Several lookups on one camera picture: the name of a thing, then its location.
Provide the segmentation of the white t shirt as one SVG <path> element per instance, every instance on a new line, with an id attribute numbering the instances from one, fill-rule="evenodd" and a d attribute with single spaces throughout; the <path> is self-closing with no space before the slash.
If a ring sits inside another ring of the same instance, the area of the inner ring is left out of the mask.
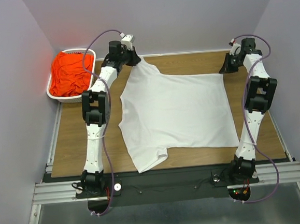
<path id="1" fill-rule="evenodd" d="M 239 139 L 221 74 L 166 75 L 141 60 L 120 96 L 119 124 L 140 173 L 175 147 L 237 147 Z"/>

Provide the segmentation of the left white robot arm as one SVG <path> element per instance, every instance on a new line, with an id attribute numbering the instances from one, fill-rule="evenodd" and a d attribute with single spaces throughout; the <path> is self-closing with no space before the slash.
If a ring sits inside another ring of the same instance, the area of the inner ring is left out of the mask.
<path id="1" fill-rule="evenodd" d="M 104 132 L 111 115 L 109 88 L 124 65 L 133 67 L 141 61 L 133 47 L 133 39 L 134 36 L 128 34 L 120 41 L 109 43 L 99 76 L 91 88 L 81 94 L 82 117 L 87 128 L 87 156 L 81 181 L 76 184 L 77 198 L 100 197 L 109 190 L 102 160 Z"/>

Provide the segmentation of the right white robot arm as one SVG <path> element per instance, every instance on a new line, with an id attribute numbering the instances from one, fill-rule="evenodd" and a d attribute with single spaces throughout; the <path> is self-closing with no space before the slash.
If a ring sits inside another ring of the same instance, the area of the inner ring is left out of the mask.
<path id="1" fill-rule="evenodd" d="M 256 143 L 260 125 L 272 105 L 278 84 L 277 79 L 273 79 L 264 68 L 264 57 L 262 51 L 256 48 L 256 38 L 267 45 L 266 57 L 269 57 L 272 49 L 262 37 L 240 35 L 230 41 L 231 50 L 226 53 L 219 70 L 219 74 L 235 73 L 243 66 L 247 71 L 241 100 L 244 124 L 240 143 L 227 172 L 229 180 L 233 183 L 244 182 L 256 176 L 255 152 L 258 151 Z"/>

